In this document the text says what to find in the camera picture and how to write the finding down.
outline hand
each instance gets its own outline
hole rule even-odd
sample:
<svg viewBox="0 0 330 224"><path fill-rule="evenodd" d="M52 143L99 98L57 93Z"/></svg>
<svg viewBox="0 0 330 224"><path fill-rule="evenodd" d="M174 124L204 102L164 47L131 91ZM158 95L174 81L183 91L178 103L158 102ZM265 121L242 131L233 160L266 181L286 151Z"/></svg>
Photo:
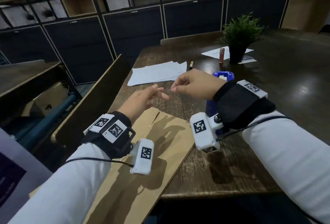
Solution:
<svg viewBox="0 0 330 224"><path fill-rule="evenodd" d="M171 91L183 93L201 100L212 100L226 81L203 71L192 69L180 75L173 83Z"/></svg>
<svg viewBox="0 0 330 224"><path fill-rule="evenodd" d="M152 107L152 104L148 104L149 100L155 97L164 100L170 99L170 97L163 93L163 91L164 88L158 88L157 84L144 90L136 91L127 99L127 101L124 102L120 109L118 109L118 112L126 115L133 125L146 109Z"/></svg>

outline cardboard box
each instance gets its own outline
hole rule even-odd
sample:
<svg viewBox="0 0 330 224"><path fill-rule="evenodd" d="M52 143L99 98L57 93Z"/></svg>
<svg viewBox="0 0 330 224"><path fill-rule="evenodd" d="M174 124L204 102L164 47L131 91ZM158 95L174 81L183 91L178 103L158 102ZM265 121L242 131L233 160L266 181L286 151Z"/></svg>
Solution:
<svg viewBox="0 0 330 224"><path fill-rule="evenodd" d="M29 102L23 109L21 116L46 117L67 97L68 89L63 87L62 83L57 83Z"/></svg>
<svg viewBox="0 0 330 224"><path fill-rule="evenodd" d="M132 142L147 138L155 143L151 173L130 174L128 166L112 163L84 223L142 223L194 146L190 123L156 108L146 110L133 129ZM131 163L130 156L121 160Z"/></svg>

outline white sleeve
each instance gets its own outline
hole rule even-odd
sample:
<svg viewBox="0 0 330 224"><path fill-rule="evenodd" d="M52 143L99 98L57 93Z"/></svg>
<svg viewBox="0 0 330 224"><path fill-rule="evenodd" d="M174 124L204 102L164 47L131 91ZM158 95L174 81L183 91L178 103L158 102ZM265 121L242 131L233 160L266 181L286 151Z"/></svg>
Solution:
<svg viewBox="0 0 330 224"><path fill-rule="evenodd" d="M91 143L78 147L69 159L78 157L109 159L100 148ZM82 223L110 167L110 162L91 160L73 161L63 165L15 214L9 224Z"/></svg>
<svg viewBox="0 0 330 224"><path fill-rule="evenodd" d="M270 116L260 115L253 122ZM330 146L289 119L274 119L243 131L265 168L301 209L330 224Z"/></svg>

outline blue pipe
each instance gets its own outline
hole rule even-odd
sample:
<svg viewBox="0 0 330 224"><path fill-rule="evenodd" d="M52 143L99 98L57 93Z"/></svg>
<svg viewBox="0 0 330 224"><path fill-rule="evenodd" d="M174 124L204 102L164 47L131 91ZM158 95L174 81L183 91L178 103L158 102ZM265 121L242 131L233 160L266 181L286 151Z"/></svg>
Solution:
<svg viewBox="0 0 330 224"><path fill-rule="evenodd" d="M76 101L74 93L69 93L69 97L51 113L42 119L36 126L19 141L19 143L28 151L38 144L39 139L49 130L49 128L58 120L58 118L67 110L67 108Z"/></svg>

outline dark wooden table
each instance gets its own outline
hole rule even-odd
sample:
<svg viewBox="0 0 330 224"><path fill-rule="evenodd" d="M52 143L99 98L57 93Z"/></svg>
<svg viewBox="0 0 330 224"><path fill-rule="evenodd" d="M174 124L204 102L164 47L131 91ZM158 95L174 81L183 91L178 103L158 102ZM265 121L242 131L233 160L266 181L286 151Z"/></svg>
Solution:
<svg viewBox="0 0 330 224"><path fill-rule="evenodd" d="M179 43L162 42L161 46L144 49L134 68L167 61L194 60L194 67L213 73L219 70L218 60L201 53L219 48L217 34L194 37ZM268 31L262 41L253 43L248 55L257 62L224 65L236 80L246 79L269 94L280 112L293 118L324 142L330 143L330 37L293 30ZM111 110L116 110L136 90L150 84L128 87L132 71L125 80ZM160 82L168 89L172 81ZM163 112L189 120L205 110L205 101L170 93L170 101L156 100L155 107ZM274 193L281 189L271 178L257 156L237 134L225 139L221 152L206 155L192 150L167 189L165 199L184 197L220 197L249 193Z"/></svg>
<svg viewBox="0 0 330 224"><path fill-rule="evenodd" d="M11 116L20 106L26 105L56 82L66 81L69 89L80 94L67 79L60 61L44 60L0 66L0 120Z"/></svg>

